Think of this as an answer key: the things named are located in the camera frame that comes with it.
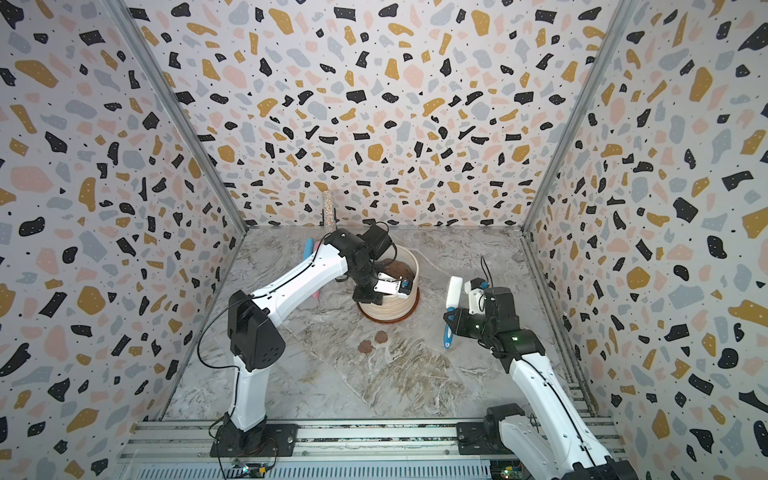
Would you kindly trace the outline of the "white scrub brush blue handle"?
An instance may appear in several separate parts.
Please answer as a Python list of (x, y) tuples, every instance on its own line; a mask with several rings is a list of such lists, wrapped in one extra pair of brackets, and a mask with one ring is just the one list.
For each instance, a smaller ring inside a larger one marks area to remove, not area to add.
[(452, 276), (449, 280), (445, 302), (446, 312), (444, 315), (444, 322), (446, 326), (443, 335), (443, 344), (445, 349), (449, 349), (453, 342), (453, 331), (451, 328), (451, 323), (454, 321), (454, 312), (459, 307), (462, 289), (463, 279), (458, 276)]

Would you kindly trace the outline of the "cream ribbed ceramic pot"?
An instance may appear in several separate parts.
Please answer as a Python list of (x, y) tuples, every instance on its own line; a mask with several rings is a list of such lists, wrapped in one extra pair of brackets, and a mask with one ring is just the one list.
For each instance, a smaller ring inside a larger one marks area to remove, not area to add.
[(394, 245), (383, 255), (380, 263), (390, 260), (394, 262), (384, 268), (384, 273), (396, 280), (407, 280), (410, 292), (405, 297), (384, 295), (381, 304), (357, 304), (364, 316), (382, 324), (393, 324), (407, 318), (415, 311), (420, 298), (420, 267), (413, 252)]

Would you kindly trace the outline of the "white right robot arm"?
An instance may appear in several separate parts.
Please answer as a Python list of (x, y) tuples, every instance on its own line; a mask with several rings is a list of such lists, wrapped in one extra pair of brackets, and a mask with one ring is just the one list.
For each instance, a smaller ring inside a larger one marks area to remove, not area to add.
[(490, 351), (528, 405), (487, 409), (480, 423), (457, 425), (463, 455), (511, 452), (535, 479), (634, 479), (580, 417), (537, 335), (521, 327), (507, 287), (452, 277), (446, 296), (444, 343), (470, 338)]

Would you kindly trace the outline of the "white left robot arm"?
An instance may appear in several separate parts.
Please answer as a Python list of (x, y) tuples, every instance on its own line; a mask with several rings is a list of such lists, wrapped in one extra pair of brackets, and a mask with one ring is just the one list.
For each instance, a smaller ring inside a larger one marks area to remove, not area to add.
[(386, 297), (411, 293), (412, 279), (385, 272), (391, 262), (382, 257), (396, 249), (388, 231), (377, 225), (362, 234), (339, 228), (325, 234), (314, 253), (282, 277), (251, 293), (238, 290), (230, 296), (225, 313), (234, 391), (232, 406), (213, 435), (211, 457), (266, 453), (270, 369), (286, 348), (278, 327), (301, 303), (344, 275), (355, 283), (356, 303), (381, 305)]

